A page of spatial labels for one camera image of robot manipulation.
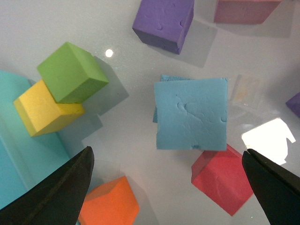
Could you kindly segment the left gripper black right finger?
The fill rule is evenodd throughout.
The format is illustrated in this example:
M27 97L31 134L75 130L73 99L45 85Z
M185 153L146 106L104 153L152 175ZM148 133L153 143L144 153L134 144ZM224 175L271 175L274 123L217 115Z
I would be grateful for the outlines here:
M300 178L253 149L243 152L242 166L269 223L298 225Z

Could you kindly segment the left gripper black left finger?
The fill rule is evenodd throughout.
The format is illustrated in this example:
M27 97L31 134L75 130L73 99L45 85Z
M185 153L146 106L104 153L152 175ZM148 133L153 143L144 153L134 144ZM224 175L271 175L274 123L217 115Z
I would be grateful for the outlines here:
M94 153L90 146L1 209L2 225L74 225L90 186Z

